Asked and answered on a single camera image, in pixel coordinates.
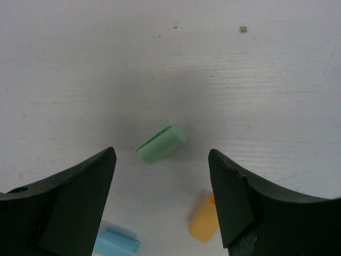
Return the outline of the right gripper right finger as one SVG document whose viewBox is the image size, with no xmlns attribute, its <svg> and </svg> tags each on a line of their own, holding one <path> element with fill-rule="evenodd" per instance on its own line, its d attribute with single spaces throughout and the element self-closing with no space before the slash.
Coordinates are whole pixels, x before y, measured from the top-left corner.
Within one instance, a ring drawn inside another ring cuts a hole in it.
<svg viewBox="0 0 341 256">
<path fill-rule="evenodd" d="M 208 155 L 223 247 L 229 255 L 340 255 L 340 199 L 274 184 L 216 149 Z"/>
</svg>

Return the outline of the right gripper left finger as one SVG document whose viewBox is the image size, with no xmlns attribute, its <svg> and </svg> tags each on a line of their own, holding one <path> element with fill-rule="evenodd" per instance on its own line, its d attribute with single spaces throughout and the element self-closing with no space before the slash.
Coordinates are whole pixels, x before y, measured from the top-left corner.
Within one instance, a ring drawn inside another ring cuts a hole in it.
<svg viewBox="0 0 341 256">
<path fill-rule="evenodd" d="M 116 165 L 109 147 L 1 193 L 1 255 L 91 255 Z"/>
</svg>

